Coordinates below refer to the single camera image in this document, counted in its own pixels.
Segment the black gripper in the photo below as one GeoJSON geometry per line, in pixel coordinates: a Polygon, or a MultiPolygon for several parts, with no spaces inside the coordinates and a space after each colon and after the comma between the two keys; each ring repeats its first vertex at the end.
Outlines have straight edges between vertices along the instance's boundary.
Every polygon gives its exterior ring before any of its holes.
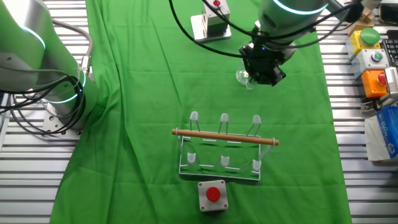
{"type": "Polygon", "coordinates": [[[275,86],[286,74],[279,68],[286,62],[282,51],[272,51],[253,42],[239,49],[243,56],[244,73],[248,75],[248,85],[275,86]]]}

